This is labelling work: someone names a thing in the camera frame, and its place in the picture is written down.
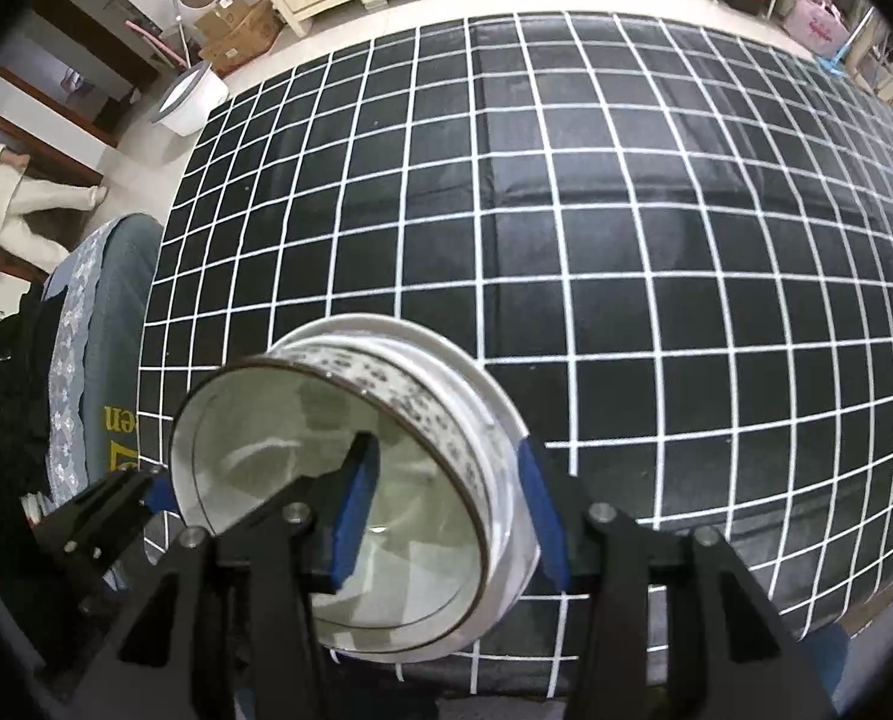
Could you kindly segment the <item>pink bag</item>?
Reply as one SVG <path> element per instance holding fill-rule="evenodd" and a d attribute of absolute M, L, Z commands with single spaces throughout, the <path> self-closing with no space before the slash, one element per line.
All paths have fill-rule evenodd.
<path fill-rule="evenodd" d="M 781 26 L 796 43 L 822 59 L 832 59 L 850 36 L 832 0 L 794 0 Z"/>

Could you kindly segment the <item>black white grid tablecloth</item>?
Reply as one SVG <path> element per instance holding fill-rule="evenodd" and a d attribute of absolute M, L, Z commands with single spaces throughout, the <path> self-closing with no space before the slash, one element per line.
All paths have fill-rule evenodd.
<path fill-rule="evenodd" d="M 466 349 L 640 522 L 720 528 L 794 631 L 893 585 L 893 110 L 814 64 L 500 15 L 236 94 L 165 227 L 142 460 L 207 372 L 350 312 Z"/>

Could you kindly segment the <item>person in white clothes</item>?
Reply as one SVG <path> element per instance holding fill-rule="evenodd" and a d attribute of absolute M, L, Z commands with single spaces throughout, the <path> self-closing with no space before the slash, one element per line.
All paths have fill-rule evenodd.
<path fill-rule="evenodd" d="M 58 184 L 26 175 L 30 158 L 0 143 L 0 252 L 14 255 L 43 273 L 69 257 L 64 245 L 38 234 L 26 221 L 40 211 L 94 211 L 108 197 L 105 185 Z"/>

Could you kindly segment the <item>cardboard boxes stack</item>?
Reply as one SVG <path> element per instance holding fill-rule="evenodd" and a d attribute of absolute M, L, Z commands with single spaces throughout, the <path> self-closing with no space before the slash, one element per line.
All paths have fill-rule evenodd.
<path fill-rule="evenodd" d="M 199 57 L 220 78 L 230 75 L 274 46 L 284 23 L 270 0 L 217 0 L 194 21 L 204 43 Z"/>

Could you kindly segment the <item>grey cushioned chair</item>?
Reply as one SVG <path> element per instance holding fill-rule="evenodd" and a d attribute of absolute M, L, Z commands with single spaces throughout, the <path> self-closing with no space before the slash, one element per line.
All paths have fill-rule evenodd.
<path fill-rule="evenodd" d="M 59 307 L 48 369 L 48 511 L 139 461 L 140 346 L 161 234 L 152 216 L 119 216 L 46 282 L 44 299 Z"/>

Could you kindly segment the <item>patterned rim small bowl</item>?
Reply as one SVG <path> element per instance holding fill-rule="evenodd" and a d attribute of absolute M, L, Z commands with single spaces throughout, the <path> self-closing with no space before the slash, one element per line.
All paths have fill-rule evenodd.
<path fill-rule="evenodd" d="M 215 536 L 300 515 L 321 644 L 410 663 L 471 647 L 533 577 L 524 434 L 464 349 L 353 314 L 199 382 L 173 421 L 170 475 L 184 522 Z"/>

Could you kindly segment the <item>cream white bowl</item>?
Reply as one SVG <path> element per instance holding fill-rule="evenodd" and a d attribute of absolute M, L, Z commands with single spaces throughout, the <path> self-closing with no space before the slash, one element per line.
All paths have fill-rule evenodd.
<path fill-rule="evenodd" d="M 381 372 L 366 387 L 417 444 L 376 489 L 384 520 L 341 598 L 316 611 L 330 650 L 376 663 L 420 663 L 487 635 L 528 588 L 540 548 L 516 450 L 528 434 L 511 398 L 464 349 L 418 323 L 327 317 L 272 349 L 329 372 Z"/>

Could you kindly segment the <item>white trash bin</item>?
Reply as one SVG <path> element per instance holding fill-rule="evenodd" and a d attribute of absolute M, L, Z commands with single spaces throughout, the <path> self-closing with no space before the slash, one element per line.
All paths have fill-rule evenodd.
<path fill-rule="evenodd" d="M 202 130 L 211 112 L 230 98 L 230 88 L 215 73 L 211 62 L 184 71 L 161 96 L 152 114 L 154 124 L 167 127 L 176 137 L 189 137 Z"/>

